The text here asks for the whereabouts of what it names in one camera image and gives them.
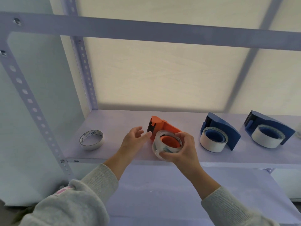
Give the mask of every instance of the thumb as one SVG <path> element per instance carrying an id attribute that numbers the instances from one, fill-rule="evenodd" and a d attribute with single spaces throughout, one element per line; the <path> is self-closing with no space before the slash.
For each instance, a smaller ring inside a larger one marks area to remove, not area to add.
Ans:
<path id="1" fill-rule="evenodd" d="M 151 136 L 152 136 L 152 132 L 149 131 L 149 132 L 145 133 L 143 136 L 139 137 L 139 139 L 140 139 L 140 141 L 141 141 L 142 143 L 145 143 L 146 141 L 149 140 L 149 138 L 150 138 Z"/>
<path id="2" fill-rule="evenodd" d="M 175 155 L 174 155 L 175 153 L 169 153 L 169 152 L 160 152 L 159 153 L 159 155 L 163 158 L 163 159 L 165 159 L 165 160 L 167 160 L 167 161 L 169 161 L 169 162 L 173 162 L 173 160 L 174 160 L 174 158 L 175 158 Z"/>

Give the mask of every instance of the ribbed cuff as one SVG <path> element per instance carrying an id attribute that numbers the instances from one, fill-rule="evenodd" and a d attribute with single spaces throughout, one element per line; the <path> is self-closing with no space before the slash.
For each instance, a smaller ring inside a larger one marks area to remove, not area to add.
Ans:
<path id="1" fill-rule="evenodd" d="M 253 213 L 224 187 L 218 188 L 201 204 L 216 226 L 245 225 L 253 217 Z"/>
<path id="2" fill-rule="evenodd" d="M 82 180 L 105 204 L 118 188 L 114 173 L 104 164 L 100 164 Z"/>

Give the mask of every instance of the person's right hand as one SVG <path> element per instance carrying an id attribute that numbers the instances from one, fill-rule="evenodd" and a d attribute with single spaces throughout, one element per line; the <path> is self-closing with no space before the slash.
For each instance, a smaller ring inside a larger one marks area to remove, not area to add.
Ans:
<path id="1" fill-rule="evenodd" d="M 194 138 L 186 132 L 179 132 L 175 135 L 179 137 L 184 144 L 182 150 L 178 153 L 160 152 L 159 155 L 163 159 L 173 162 L 182 174 L 190 180 L 199 172 L 199 170 L 202 170 L 198 160 L 197 151 L 194 146 Z"/>

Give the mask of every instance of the sleeve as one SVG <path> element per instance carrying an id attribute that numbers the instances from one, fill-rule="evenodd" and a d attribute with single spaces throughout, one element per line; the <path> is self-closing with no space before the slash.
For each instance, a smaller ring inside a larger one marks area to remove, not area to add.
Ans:
<path id="1" fill-rule="evenodd" d="M 37 204 L 20 225 L 106 225 L 109 216 L 104 204 L 117 187 L 114 173 L 101 164 L 81 181 L 71 180 L 68 187 Z"/>
<path id="2" fill-rule="evenodd" d="M 279 226 L 249 210 L 226 188 L 220 187 L 201 202 L 215 226 Z"/>

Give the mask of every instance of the person's left hand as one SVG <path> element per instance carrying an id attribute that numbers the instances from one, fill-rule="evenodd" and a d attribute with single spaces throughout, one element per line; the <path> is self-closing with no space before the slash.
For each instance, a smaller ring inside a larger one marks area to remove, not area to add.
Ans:
<path id="1" fill-rule="evenodd" d="M 133 159 L 143 144 L 149 140 L 152 135 L 152 132 L 145 133 L 143 136 L 142 126 L 132 128 L 129 133 L 124 137 L 119 152 L 126 156 L 129 156 L 130 159 Z"/>

